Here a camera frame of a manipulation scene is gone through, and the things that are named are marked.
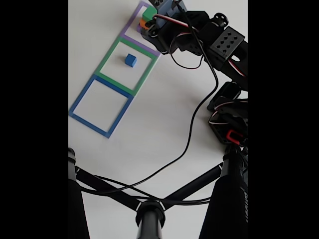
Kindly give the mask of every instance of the black clamp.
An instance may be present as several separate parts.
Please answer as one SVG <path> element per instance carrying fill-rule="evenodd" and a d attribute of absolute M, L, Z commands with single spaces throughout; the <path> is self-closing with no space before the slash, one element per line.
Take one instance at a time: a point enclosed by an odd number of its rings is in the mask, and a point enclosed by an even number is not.
<path fill-rule="evenodd" d="M 141 222 L 141 219 L 143 218 L 143 215 L 148 211 L 156 212 L 158 214 L 160 225 L 163 228 L 164 223 L 165 223 L 164 209 L 159 202 L 155 202 L 155 201 L 142 202 L 142 204 L 140 205 L 140 207 L 137 211 L 137 215 L 135 218 L 136 224 L 138 226 L 140 225 L 140 222 Z"/>

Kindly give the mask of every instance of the tripod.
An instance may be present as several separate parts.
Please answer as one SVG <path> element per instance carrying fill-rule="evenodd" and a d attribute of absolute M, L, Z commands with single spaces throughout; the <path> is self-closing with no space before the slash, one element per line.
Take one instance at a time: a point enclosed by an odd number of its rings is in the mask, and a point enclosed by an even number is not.
<path fill-rule="evenodd" d="M 168 195 L 166 200 L 183 200 L 220 177 L 214 187 L 199 239 L 226 239 L 232 236 L 248 238 L 248 186 L 243 179 L 245 155 L 236 145 L 226 148 L 223 163 Z M 88 239 L 89 233 L 81 189 L 76 180 L 96 189 L 114 190 L 112 185 L 75 167 L 75 152 L 68 151 L 68 238 Z M 116 192 L 110 198 L 137 210 L 139 227 L 137 239 L 162 239 L 165 211 L 174 203 L 141 202 L 125 192 Z"/>

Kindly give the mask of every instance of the black cable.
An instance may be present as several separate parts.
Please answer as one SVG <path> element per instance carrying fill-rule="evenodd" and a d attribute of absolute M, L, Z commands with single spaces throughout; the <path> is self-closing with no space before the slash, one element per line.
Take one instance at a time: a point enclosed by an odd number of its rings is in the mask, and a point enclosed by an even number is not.
<path fill-rule="evenodd" d="M 103 194 L 101 192 L 98 192 L 98 191 L 95 191 L 95 190 L 87 189 L 87 188 L 84 188 L 82 186 L 80 186 L 80 188 L 81 188 L 81 191 L 85 192 L 85 193 L 108 197 L 108 195 L 105 195 L 105 194 Z M 209 198 L 200 199 L 200 200 L 190 200 L 190 201 L 177 201 L 177 200 L 161 199 L 161 198 L 157 198 L 157 197 L 141 197 L 141 196 L 131 196 L 131 197 L 135 198 L 135 199 L 161 201 L 163 203 L 181 205 L 181 206 L 184 206 L 184 205 L 185 206 L 202 205 L 202 204 L 209 203 L 209 201 L 207 201 L 207 200 L 210 200 L 210 197 Z"/>
<path fill-rule="evenodd" d="M 131 188 L 131 187 L 134 187 L 134 186 L 137 186 L 141 183 L 144 183 L 146 182 L 147 180 L 153 178 L 155 175 L 157 175 L 158 173 L 160 173 L 161 171 L 163 171 L 164 169 L 166 169 L 167 167 L 169 167 L 170 165 L 172 165 L 173 163 L 177 162 L 178 160 L 180 160 L 184 155 L 185 153 L 187 152 L 188 150 L 188 147 L 189 147 L 189 144 L 190 144 L 190 138 L 191 138 L 191 133 L 192 133 L 192 130 L 193 130 L 193 124 L 194 124 L 194 119 L 195 119 L 195 116 L 196 116 L 196 113 L 198 112 L 199 108 L 203 105 L 203 103 L 205 101 L 207 101 L 207 99 L 209 97 L 211 97 L 217 90 L 217 87 L 218 87 L 218 84 L 216 84 L 215 88 L 213 89 L 213 91 L 211 93 L 209 93 L 205 98 L 204 100 L 202 100 L 199 105 L 196 107 L 194 113 L 193 113 L 193 116 L 191 118 L 191 121 L 190 121 L 190 127 L 189 127 L 189 134 L 188 134 L 188 140 L 187 140 L 187 144 L 186 144 L 186 148 L 184 150 L 184 152 L 175 160 L 173 160 L 172 162 L 166 164 L 165 166 L 163 166 L 162 168 L 160 168 L 159 170 L 157 170 L 155 173 L 153 173 L 152 175 L 148 176 L 147 178 L 137 182 L 137 183 L 134 183 L 132 185 L 128 185 L 126 187 L 123 187 L 123 188 L 119 188 L 119 189 L 115 189 L 115 190 L 109 190 L 109 191 L 104 191 L 104 192 L 100 192 L 100 193 L 104 193 L 104 194 L 110 194 L 110 193 L 116 193 L 116 192 L 120 192 L 124 189 L 128 189 L 128 188 Z"/>
<path fill-rule="evenodd" d="M 116 183 L 116 184 L 125 186 L 125 187 L 127 187 L 127 188 L 130 188 L 130 189 L 132 189 L 132 190 L 134 190 L 134 191 L 137 191 L 137 192 L 139 192 L 139 193 L 141 193 L 141 194 L 144 194 L 144 195 L 148 196 L 148 198 L 146 198 L 146 197 L 141 197 L 141 199 L 163 200 L 163 199 L 160 199 L 160 198 L 158 198 L 158 197 L 155 197 L 155 196 L 153 196 L 153 195 L 151 195 L 151 194 L 148 194 L 148 193 L 146 193 L 146 192 L 144 192 L 144 191 L 142 191 L 142 190 L 140 190 L 140 189 L 134 188 L 134 187 L 132 187 L 132 186 L 130 186 L 130 185 L 128 185 L 128 184 L 121 183 L 121 182 L 118 182 L 118 181 L 116 181 L 116 180 L 109 179 L 109 178 L 105 178 L 105 177 L 101 177 L 101 176 L 98 176 L 98 175 L 95 175 L 95 177 L 98 177 L 98 178 L 101 179 L 101 180 L 106 180 L 106 181 L 109 181 L 109 182 L 113 182 L 113 183 Z M 105 193 L 105 192 L 100 191 L 100 190 L 87 189 L 87 188 L 84 188 L 84 187 L 82 187 L 82 186 L 80 186 L 80 188 L 81 188 L 81 190 L 82 190 L 83 192 L 90 193 L 90 194 L 94 194 L 94 195 L 98 195 L 98 196 L 108 196 L 108 194 L 110 194 L 110 193 Z M 199 199 L 199 200 L 191 200 L 191 201 L 175 201 L 175 200 L 170 200 L 170 201 L 171 201 L 171 203 L 173 203 L 173 202 L 180 202 L 180 203 L 197 203 L 197 202 L 202 202 L 202 201 L 206 201 L 206 200 L 209 200 L 209 199 L 210 199 L 210 198 Z"/>
<path fill-rule="evenodd" d="M 215 77 L 216 86 L 217 86 L 216 89 L 217 89 L 219 83 L 218 83 L 218 77 L 217 77 L 217 75 L 216 75 L 216 72 L 215 72 L 213 66 L 211 65 L 211 63 L 210 63 L 210 61 L 209 61 L 209 59 L 208 59 L 208 57 L 207 57 L 207 55 L 206 55 L 206 53 L 205 53 L 205 51 L 204 51 L 202 45 L 200 44 L 199 39 L 198 39 L 198 37 L 197 37 L 197 35 L 196 35 L 194 29 L 193 29 L 193 26 L 191 25 L 191 22 L 190 22 L 189 18 L 188 18 L 187 15 L 186 15 L 186 12 L 185 12 L 184 9 L 179 5 L 179 2 L 180 2 L 180 1 L 175 1 L 175 0 L 174 0 L 174 2 L 176 3 L 176 5 L 177 5 L 179 11 L 184 15 L 184 17 L 185 17 L 185 19 L 186 19 L 186 21 L 187 21 L 187 25 L 188 25 L 188 28 L 189 28 L 189 30 L 190 30 L 190 33 L 191 33 L 192 36 L 195 38 L 195 40 L 196 40 L 196 42 L 197 42 L 197 44 L 198 44 L 198 46 L 199 46 L 201 52 L 203 53 L 203 56 L 205 57 L 205 59 L 206 59 L 206 61 L 207 61 L 207 64 L 209 65 L 210 70 L 212 71 L 212 73 L 213 73 L 213 75 L 214 75 L 214 77 Z"/>
<path fill-rule="evenodd" d="M 181 36 L 181 35 L 177 35 L 176 37 L 174 37 L 173 40 L 171 41 L 171 44 L 170 44 L 170 47 L 169 47 L 169 54 L 170 54 L 171 58 L 172 58 L 173 61 L 176 63 L 176 65 L 178 65 L 178 66 L 180 66 L 180 67 L 182 67 L 182 68 L 184 68 L 184 69 L 188 69 L 188 70 L 198 69 L 198 68 L 201 66 L 201 63 L 202 63 L 203 58 L 204 58 L 204 55 L 202 55 L 202 57 L 200 58 L 199 66 L 197 66 L 197 67 L 192 67 L 192 68 L 190 68 L 190 67 L 185 67 L 185 66 L 180 65 L 180 64 L 175 60 L 175 58 L 173 57 L 173 54 L 172 54 L 172 52 L 171 52 L 171 47 L 173 46 L 173 44 L 174 44 L 174 42 L 175 42 L 175 40 L 176 40 L 176 38 L 177 38 L 178 36 Z"/>

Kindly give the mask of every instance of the white table surface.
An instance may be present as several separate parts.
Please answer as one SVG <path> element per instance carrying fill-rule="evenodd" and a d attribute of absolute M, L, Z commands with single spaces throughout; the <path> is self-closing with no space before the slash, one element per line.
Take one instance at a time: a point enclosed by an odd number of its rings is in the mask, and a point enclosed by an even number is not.
<path fill-rule="evenodd" d="M 83 89 L 139 0 L 69 0 L 69 108 Z M 248 40 L 247 0 L 185 0 L 188 10 L 204 10 L 210 17 L 221 12 L 230 26 Z M 196 66 L 198 57 L 176 52 L 183 65 Z M 229 78 L 217 72 L 219 87 Z M 197 70 L 174 64 L 161 56 L 110 139 L 78 121 L 69 120 L 69 147 L 76 152 L 77 165 L 84 170 L 133 184 L 176 159 L 184 150 L 191 116 L 215 80 L 206 63 Z M 207 125 L 207 103 L 199 110 L 187 154 L 153 179 L 138 186 L 150 194 L 166 197 L 181 186 L 222 162 L 224 146 Z M 211 183 L 187 198 L 210 197 Z M 139 195 L 126 190 L 132 195 Z M 107 198 L 83 193 L 92 239 L 133 239 L 138 227 L 136 213 Z M 207 205 L 174 206 L 166 213 L 164 239 L 199 237 Z"/>

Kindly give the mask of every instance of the black tripod leg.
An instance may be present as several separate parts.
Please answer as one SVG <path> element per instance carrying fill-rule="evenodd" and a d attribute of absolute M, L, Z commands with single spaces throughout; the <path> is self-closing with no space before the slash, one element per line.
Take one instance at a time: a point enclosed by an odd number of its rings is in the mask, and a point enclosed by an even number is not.
<path fill-rule="evenodd" d="M 89 239 L 83 199 L 75 176 L 74 152 L 69 149 L 68 179 L 68 239 Z"/>
<path fill-rule="evenodd" d="M 232 151 L 224 157 L 199 239 L 248 238 L 248 187 L 243 163 Z"/>

